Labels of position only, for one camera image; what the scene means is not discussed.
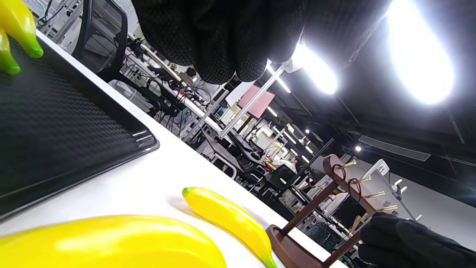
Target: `black ceiling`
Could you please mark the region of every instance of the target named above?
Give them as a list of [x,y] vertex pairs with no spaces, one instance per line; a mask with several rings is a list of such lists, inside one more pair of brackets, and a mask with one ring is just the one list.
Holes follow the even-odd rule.
[[[371,163],[385,158],[392,172],[476,207],[476,36],[472,29],[476,3],[418,3],[427,4],[420,10],[455,70],[454,88],[443,103],[421,103],[403,87],[393,69],[383,21],[356,60],[337,73],[336,94],[320,92],[298,70],[281,75],[292,94],[277,82],[271,86],[277,94],[271,106],[302,129],[312,129],[324,142],[335,138],[333,153],[353,153],[349,148],[361,134],[429,153],[430,158],[421,162],[366,146],[358,157]],[[265,73],[257,84],[269,77]],[[313,143],[322,146],[316,139]]]

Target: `white desk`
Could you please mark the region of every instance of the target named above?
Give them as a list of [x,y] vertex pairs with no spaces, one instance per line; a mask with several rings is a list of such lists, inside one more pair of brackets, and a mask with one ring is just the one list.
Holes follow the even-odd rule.
[[[216,191],[242,206],[263,228],[267,228],[270,224],[284,227],[287,221],[44,35],[39,32],[37,34],[105,93],[141,120],[159,139],[160,148],[2,223],[0,236],[33,227],[95,216],[120,214],[167,216],[187,222],[213,239],[223,253],[229,268],[262,268],[261,262],[233,236],[191,216],[182,198],[182,189],[201,186]],[[289,235],[321,260],[330,256],[301,231],[293,229]],[[278,267],[284,267],[276,255],[274,259]],[[332,267],[346,266],[336,262]]]

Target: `yellow banana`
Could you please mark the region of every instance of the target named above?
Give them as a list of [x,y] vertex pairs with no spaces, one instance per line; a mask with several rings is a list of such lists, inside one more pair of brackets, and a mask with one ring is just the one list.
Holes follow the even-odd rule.
[[1,267],[226,268],[215,243],[184,222],[106,216],[0,238]]
[[36,39],[35,21],[22,0],[0,0],[0,68],[16,74],[20,68],[11,56],[6,33],[18,41],[30,57],[43,56]]
[[250,214],[230,200],[205,188],[184,188],[182,195],[195,213],[240,239],[266,267],[277,267],[271,255],[268,235]]

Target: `computer screen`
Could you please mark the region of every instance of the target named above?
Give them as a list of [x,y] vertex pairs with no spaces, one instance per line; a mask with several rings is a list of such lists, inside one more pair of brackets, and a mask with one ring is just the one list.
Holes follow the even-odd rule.
[[[259,87],[252,85],[248,91],[241,97],[238,102],[238,107],[243,108],[245,107],[249,101],[258,93]],[[266,107],[271,103],[274,98],[274,94],[270,92],[265,92],[260,99],[248,110],[248,113],[257,119],[261,117],[261,115],[266,110]]]

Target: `black serving tray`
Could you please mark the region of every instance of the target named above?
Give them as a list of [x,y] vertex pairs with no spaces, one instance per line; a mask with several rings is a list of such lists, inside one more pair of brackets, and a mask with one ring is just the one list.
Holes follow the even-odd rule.
[[159,148],[136,117],[40,40],[0,74],[0,221]]

